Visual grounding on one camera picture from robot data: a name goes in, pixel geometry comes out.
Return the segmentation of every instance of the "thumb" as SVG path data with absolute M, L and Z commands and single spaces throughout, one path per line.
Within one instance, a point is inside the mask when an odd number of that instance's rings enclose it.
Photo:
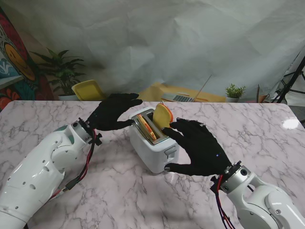
M 202 176 L 202 170 L 200 168 L 194 167 L 193 165 L 169 163 L 164 167 L 164 170 L 168 172 L 186 174 L 189 176 Z
M 113 130 L 119 130 L 119 129 L 123 129 L 127 126 L 130 126 L 134 123 L 133 120 L 131 119 L 128 119 L 126 121 L 123 121 L 123 122 L 116 122 L 115 124 L 113 124 Z

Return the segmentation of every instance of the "yellow table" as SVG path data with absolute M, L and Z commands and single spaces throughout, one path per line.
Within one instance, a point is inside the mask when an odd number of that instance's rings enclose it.
M 197 95 L 198 91 L 185 87 L 176 87 L 163 83 L 154 83 L 149 88 L 140 92 L 139 98 L 145 101 L 162 101 L 164 99 L 162 99 L 161 97 L 164 93 L 174 93 L 194 98 Z M 206 92 L 200 92 L 197 98 L 195 99 L 195 102 L 224 103 L 225 97 Z

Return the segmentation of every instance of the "black glove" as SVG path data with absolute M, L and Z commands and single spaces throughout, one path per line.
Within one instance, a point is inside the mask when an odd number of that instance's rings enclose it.
M 183 135 L 171 128 L 164 128 L 163 133 L 185 149 L 191 164 L 169 163 L 164 168 L 166 171 L 190 176 L 209 176 L 223 174 L 232 165 L 216 138 L 202 123 L 177 118 L 177 122 L 170 123 L 170 126 Z
M 89 116 L 87 123 L 90 128 L 102 131 L 118 130 L 130 126 L 131 119 L 118 122 L 118 118 L 133 106 L 140 105 L 143 101 L 138 94 L 111 94 L 102 101 L 94 112 Z

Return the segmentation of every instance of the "smiley face painting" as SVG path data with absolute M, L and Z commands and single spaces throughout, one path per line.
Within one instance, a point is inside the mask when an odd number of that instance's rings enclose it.
M 12 100 L 54 99 L 46 77 L 38 74 L 37 65 L 2 8 L 0 8 L 0 52 L 3 55 L 1 61 L 9 61 L 10 67 L 13 67 L 24 79 L 0 90 L 0 111 Z

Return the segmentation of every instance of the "bread slice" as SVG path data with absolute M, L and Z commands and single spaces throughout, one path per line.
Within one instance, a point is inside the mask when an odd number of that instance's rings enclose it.
M 170 123 L 173 121 L 173 114 L 167 106 L 160 103 L 156 106 L 152 119 L 159 129 L 170 127 Z
M 156 135 L 154 134 L 153 130 L 151 129 L 151 127 L 148 125 L 148 123 L 145 121 L 145 119 L 143 118 L 143 116 L 141 114 L 138 114 L 138 119 L 140 122 L 140 125 L 147 131 L 147 133 L 149 134 L 150 137 L 152 137 L 153 141 L 157 140 Z

